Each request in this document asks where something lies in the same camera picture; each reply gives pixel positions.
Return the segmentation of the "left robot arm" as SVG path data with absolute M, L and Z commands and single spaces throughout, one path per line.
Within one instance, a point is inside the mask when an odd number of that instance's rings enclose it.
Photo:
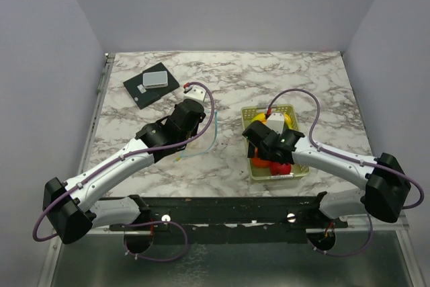
M 205 117 L 201 103 L 185 99 L 175 105 L 171 115 L 144 126 L 98 166 L 64 182 L 56 177 L 49 180 L 44 186 L 42 210 L 60 240 L 74 243 L 93 227 L 113 224 L 114 218 L 133 229 L 144 228 L 148 212 L 138 198 L 123 198 L 104 213 L 99 209 L 104 194 L 134 173 L 183 150 Z

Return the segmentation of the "red toy apple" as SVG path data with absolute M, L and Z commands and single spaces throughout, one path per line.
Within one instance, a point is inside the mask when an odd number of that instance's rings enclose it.
M 291 165 L 289 163 L 271 162 L 269 170 L 272 176 L 289 175 L 291 173 Z

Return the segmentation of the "orange toy orange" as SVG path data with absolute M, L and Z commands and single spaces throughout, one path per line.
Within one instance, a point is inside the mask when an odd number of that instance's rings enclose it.
M 268 168 L 270 165 L 270 161 L 260 159 L 259 157 L 251 158 L 251 163 L 256 168 Z

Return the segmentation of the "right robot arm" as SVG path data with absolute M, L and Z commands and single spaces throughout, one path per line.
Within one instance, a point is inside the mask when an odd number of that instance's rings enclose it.
M 379 157 L 354 155 L 312 142 L 305 134 L 286 129 L 278 134 L 260 121 L 243 131 L 251 156 L 281 164 L 313 167 L 355 186 L 353 190 L 326 193 L 308 213 L 310 222 L 324 227 L 341 216 L 363 214 L 387 223 L 398 220 L 411 185 L 397 159 L 387 153 Z

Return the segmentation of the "clear zip top bag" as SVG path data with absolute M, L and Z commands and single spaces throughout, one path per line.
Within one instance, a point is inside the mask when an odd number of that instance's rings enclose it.
M 214 117 L 205 133 L 199 139 L 189 143 L 186 148 L 179 153 L 174 162 L 197 157 L 209 153 L 216 145 L 218 137 L 218 112 L 214 112 Z

